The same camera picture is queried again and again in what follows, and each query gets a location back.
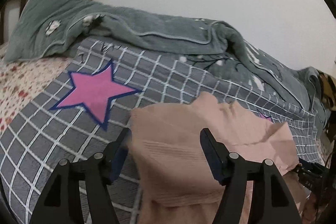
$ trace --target pink star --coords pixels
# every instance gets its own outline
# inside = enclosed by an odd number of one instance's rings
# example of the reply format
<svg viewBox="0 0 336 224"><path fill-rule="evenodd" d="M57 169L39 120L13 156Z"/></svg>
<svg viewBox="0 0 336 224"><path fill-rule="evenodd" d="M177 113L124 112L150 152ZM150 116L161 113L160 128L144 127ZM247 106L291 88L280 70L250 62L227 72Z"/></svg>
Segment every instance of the pink star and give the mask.
<svg viewBox="0 0 336 224"><path fill-rule="evenodd" d="M93 75L80 72L69 72L69 75L73 84L72 90L51 109L81 105L104 129L107 128L111 101L141 92L114 81L112 61Z"/></svg>
<svg viewBox="0 0 336 224"><path fill-rule="evenodd" d="M270 122L273 122L272 121L272 116L265 116L264 114L259 112L259 117L262 118L262 119L269 120Z"/></svg>

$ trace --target gray checkered bedsheet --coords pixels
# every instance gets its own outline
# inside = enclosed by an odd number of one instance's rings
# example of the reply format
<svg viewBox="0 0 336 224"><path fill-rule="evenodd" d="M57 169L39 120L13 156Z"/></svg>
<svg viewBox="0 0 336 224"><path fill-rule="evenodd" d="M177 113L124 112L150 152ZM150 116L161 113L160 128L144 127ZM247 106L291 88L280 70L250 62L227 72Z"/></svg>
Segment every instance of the gray checkered bedsheet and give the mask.
<svg viewBox="0 0 336 224"><path fill-rule="evenodd" d="M308 161L319 160L315 139L321 129L316 127L318 117L313 113L250 86L218 80L205 70L153 52L113 44L102 46L99 40L83 40L78 52L82 57L78 56L67 70L93 73L113 59L115 79L144 92L112 102L106 132L81 107L49 110L71 89L64 71L15 117L0 138L0 175L7 199L20 222L29 223L43 186L59 160L85 160L102 151L128 125L129 110L134 107L157 102L190 103L201 91L212 93L221 102L238 100L256 115L261 112L272 116L274 122L288 122L298 156ZM84 219L90 223L84 183L80 193ZM109 193L120 223L136 223L142 191L131 158L127 158Z"/></svg>

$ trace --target pink cloth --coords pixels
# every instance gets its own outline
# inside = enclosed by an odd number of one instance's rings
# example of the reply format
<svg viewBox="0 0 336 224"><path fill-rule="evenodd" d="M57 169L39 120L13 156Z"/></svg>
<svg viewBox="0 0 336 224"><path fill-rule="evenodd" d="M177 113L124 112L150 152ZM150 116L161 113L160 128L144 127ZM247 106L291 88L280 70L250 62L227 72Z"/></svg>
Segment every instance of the pink cloth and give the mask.
<svg viewBox="0 0 336 224"><path fill-rule="evenodd" d="M255 116L238 102L218 103L202 92L190 105L159 103L132 110L130 151L144 191L139 223L211 223L224 187L214 180L200 145L200 131L209 128L217 141L246 160L272 159L285 175L298 163L287 123ZM286 182L301 208L303 188L295 174ZM241 223L247 223L252 182Z"/></svg>

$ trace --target green fleece blanket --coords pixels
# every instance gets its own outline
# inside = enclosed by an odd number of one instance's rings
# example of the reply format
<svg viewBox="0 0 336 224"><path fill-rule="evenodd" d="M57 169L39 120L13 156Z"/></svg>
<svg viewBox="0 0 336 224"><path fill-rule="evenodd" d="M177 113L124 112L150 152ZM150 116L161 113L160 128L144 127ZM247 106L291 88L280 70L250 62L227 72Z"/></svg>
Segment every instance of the green fleece blanket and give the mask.
<svg viewBox="0 0 336 224"><path fill-rule="evenodd" d="M215 76L258 87L311 111L320 87L316 71L292 71L246 43L224 21L112 7L90 0L29 0L9 42L5 62L65 52L80 35L111 37L145 50L182 56Z"/></svg>

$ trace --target ribbed fabric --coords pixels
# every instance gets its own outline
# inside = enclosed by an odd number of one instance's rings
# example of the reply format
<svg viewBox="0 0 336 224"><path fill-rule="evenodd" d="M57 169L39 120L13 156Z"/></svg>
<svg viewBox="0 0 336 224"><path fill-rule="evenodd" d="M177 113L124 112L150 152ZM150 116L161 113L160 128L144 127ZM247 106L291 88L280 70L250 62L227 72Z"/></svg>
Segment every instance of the ribbed fabric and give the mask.
<svg viewBox="0 0 336 224"><path fill-rule="evenodd" d="M207 92L190 105L133 109L131 121L129 146L144 192L140 224L212 222L224 187L214 180L202 151L203 128L246 160L272 159L282 175L299 163L287 123L259 118L238 102L218 103ZM286 175L286 182L302 207L305 194L293 175ZM248 182L241 223L247 223L252 185Z"/></svg>

